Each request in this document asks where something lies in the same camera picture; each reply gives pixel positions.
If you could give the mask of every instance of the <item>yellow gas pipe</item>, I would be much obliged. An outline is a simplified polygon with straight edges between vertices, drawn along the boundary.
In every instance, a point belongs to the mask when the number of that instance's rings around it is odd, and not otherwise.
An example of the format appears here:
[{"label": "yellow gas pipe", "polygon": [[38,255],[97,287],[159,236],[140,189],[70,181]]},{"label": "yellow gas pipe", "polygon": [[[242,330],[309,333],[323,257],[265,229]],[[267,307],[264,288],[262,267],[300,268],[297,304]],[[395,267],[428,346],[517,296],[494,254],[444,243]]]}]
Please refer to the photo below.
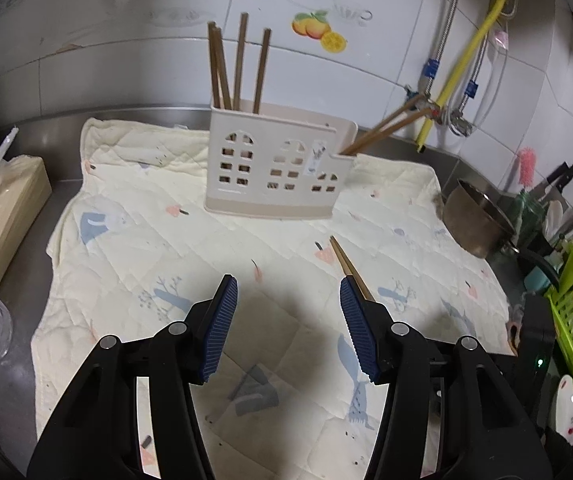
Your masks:
[{"label": "yellow gas pipe", "polygon": [[[469,42],[466,50],[461,54],[460,59],[458,59],[455,68],[451,72],[448,80],[446,81],[446,85],[442,88],[439,97],[435,101],[435,104],[440,108],[444,107],[447,103],[448,99],[451,97],[459,80],[461,79],[466,67],[468,66],[473,54],[475,53],[477,47],[481,43],[484,36],[487,35],[489,29],[492,27],[495,20],[499,17],[500,12],[502,12],[502,8],[504,8],[504,4],[506,0],[495,0],[495,4],[493,4],[492,9],[490,9],[489,13],[487,14],[486,19],[484,19],[484,23],[479,28],[473,39]],[[422,124],[422,129],[419,131],[419,135],[417,136],[417,140],[415,141],[417,144],[417,150],[420,152],[424,147],[424,143],[426,142],[426,137],[428,137],[429,132],[431,131],[431,126],[433,126],[432,119],[426,119],[424,124]]]}]

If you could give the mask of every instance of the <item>pot handle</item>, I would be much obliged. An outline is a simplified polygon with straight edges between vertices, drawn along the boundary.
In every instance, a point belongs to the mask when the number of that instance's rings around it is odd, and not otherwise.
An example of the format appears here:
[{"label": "pot handle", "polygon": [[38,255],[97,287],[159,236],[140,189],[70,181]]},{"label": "pot handle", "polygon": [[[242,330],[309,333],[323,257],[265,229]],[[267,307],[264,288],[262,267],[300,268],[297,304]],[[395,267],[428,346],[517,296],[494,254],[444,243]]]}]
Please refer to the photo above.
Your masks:
[{"label": "pot handle", "polygon": [[555,270],[554,267],[548,263],[544,256],[541,256],[540,254],[535,253],[529,249],[518,249],[515,250],[515,252],[517,253],[518,257],[521,257],[538,267],[541,272],[543,272],[544,275],[549,279],[551,285],[554,286],[556,290],[559,290],[559,274],[557,273],[557,270]]}]

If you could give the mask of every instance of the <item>wooden chopstick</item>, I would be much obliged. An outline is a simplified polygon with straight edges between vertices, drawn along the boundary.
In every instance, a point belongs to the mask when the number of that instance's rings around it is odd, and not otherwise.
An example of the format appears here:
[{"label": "wooden chopstick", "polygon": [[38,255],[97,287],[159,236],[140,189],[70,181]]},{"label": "wooden chopstick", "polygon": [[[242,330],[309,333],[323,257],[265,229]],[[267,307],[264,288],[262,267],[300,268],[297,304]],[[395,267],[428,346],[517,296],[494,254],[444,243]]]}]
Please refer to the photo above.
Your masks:
[{"label": "wooden chopstick", "polygon": [[253,113],[260,113],[262,102],[262,87],[264,86],[264,74],[266,72],[266,57],[268,57],[268,45],[271,41],[271,29],[264,29],[262,38],[262,51],[260,52],[260,64],[258,65],[258,78],[255,81],[255,99],[253,99]]},{"label": "wooden chopstick", "polygon": [[231,105],[231,94],[229,92],[229,80],[226,76],[226,60],[224,58],[224,45],[222,44],[222,30],[220,27],[214,27],[215,38],[215,59],[217,61],[217,73],[220,76],[220,85],[222,86],[222,101],[224,108],[233,110]]},{"label": "wooden chopstick", "polygon": [[213,30],[215,22],[208,22],[208,55],[211,64],[211,89],[213,92],[213,107],[220,108],[220,82],[217,78],[217,57],[215,56],[215,39]]},{"label": "wooden chopstick", "polygon": [[357,155],[359,152],[365,150],[374,142],[385,139],[392,133],[397,132],[397,130],[402,129],[405,126],[409,126],[409,124],[412,124],[418,119],[430,115],[431,113],[432,110],[429,107],[413,112],[412,114],[408,115],[405,119],[395,124],[391,124],[391,126],[388,126],[387,128],[384,128],[379,132],[375,132],[374,134],[369,136],[365,135],[361,137],[360,139],[356,140],[353,144],[351,144],[348,148],[346,148],[344,151],[342,151],[341,155]]},{"label": "wooden chopstick", "polygon": [[357,286],[360,288],[360,291],[362,292],[362,296],[364,296],[364,298],[366,298],[369,301],[375,301],[375,298],[371,294],[371,291],[368,290],[368,287],[364,283],[362,276],[359,275],[357,269],[353,266],[351,260],[348,259],[348,256],[346,256],[346,253],[342,250],[342,247],[340,247],[340,244],[337,242],[337,240],[335,240],[334,236],[330,237],[330,245],[331,247],[333,247],[333,250],[335,251],[335,256],[337,256],[339,264],[342,266],[342,270],[344,270],[344,273],[347,276],[351,275],[355,278]]},{"label": "wooden chopstick", "polygon": [[242,65],[244,63],[244,44],[249,23],[249,13],[240,15],[240,31],[238,33],[238,51],[235,58],[235,81],[233,83],[233,110],[240,110],[240,91],[242,90]]},{"label": "wooden chopstick", "polygon": [[415,106],[415,104],[417,104],[418,101],[421,101],[422,99],[425,99],[425,97],[422,94],[417,94],[416,96],[413,96],[411,99],[406,101],[401,107],[395,110],[392,114],[386,116],[379,123],[375,124],[375,126],[372,127],[367,133],[365,133],[364,136],[360,137],[359,140],[356,140],[353,144],[344,148],[344,150],[340,153],[340,155],[355,155],[355,153],[357,152],[355,152],[354,150],[358,144],[364,145],[367,142],[370,144],[368,139],[375,137],[384,126],[386,126],[388,123],[393,121],[397,116],[401,115],[405,111],[410,110],[413,106]]}]

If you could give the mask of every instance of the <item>quilted mat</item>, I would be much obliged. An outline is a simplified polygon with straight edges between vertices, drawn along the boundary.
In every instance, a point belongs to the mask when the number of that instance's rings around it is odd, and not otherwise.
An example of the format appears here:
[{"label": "quilted mat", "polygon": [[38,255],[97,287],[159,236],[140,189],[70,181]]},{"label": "quilted mat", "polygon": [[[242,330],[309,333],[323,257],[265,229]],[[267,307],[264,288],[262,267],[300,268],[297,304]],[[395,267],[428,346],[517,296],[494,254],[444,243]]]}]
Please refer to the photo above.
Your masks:
[{"label": "quilted mat", "polygon": [[[387,387],[359,368],[330,235],[393,319],[509,353],[506,296],[445,229],[428,166],[359,155],[331,219],[279,221],[204,210],[207,132],[91,119],[80,155],[84,182],[48,245],[54,277],[32,340],[38,434],[100,337],[153,336],[228,273],[240,292],[224,354],[192,388],[216,477],[363,478]],[[157,475],[148,410],[139,380],[142,459]],[[424,473],[438,432],[432,421]]]}]

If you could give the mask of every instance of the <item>pink brush bristles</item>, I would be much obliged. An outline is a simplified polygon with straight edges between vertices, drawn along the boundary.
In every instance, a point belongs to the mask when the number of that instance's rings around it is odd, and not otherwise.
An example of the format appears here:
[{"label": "pink brush bristles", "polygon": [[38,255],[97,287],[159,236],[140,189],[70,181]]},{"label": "pink brush bristles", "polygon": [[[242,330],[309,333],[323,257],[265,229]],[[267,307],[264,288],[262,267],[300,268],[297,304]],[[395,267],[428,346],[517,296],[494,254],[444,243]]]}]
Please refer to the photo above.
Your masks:
[{"label": "pink brush bristles", "polygon": [[520,184],[524,187],[531,187],[535,176],[535,162],[537,161],[535,150],[524,148],[520,150],[517,156],[520,159]]}]

